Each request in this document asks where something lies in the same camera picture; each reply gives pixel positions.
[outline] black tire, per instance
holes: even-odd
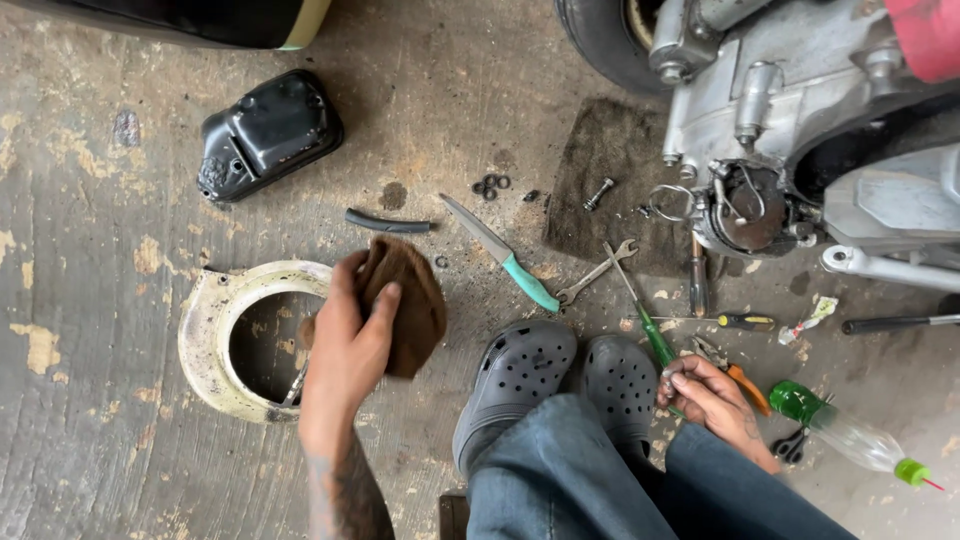
[[[560,24],[593,69],[638,95],[669,95],[625,20],[626,0],[554,0]]]

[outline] yellow-green trim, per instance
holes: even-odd
[[[296,51],[310,44],[313,37],[320,30],[320,24],[324,22],[326,10],[330,8],[331,0],[303,0],[300,5],[300,14],[297,15],[297,22],[290,30],[287,41],[280,47],[281,51]]]

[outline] crocs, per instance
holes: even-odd
[[[577,338],[562,323],[520,321],[502,331],[487,348],[473,394],[453,432],[453,459],[464,477],[464,448],[480,429],[517,421],[557,393],[577,354]]]
[[[657,368],[634,341],[603,335],[587,344],[582,391],[616,445],[640,443],[650,453],[650,423],[657,398]]]

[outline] black scissors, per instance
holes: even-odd
[[[834,394],[827,395],[824,403],[833,401]],[[810,428],[803,427],[785,439],[778,439],[770,446],[770,452],[791,465],[796,465],[804,459],[804,443],[810,435]]]

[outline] hand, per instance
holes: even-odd
[[[308,452],[352,428],[360,404],[387,367],[400,286],[390,283],[380,291],[364,324],[353,279],[367,255],[354,253],[333,267],[326,303],[317,314],[300,398],[300,442]]]
[[[736,382],[701,356],[670,362],[660,375],[657,406],[673,405],[768,473],[780,465],[763,444],[756,417]]]

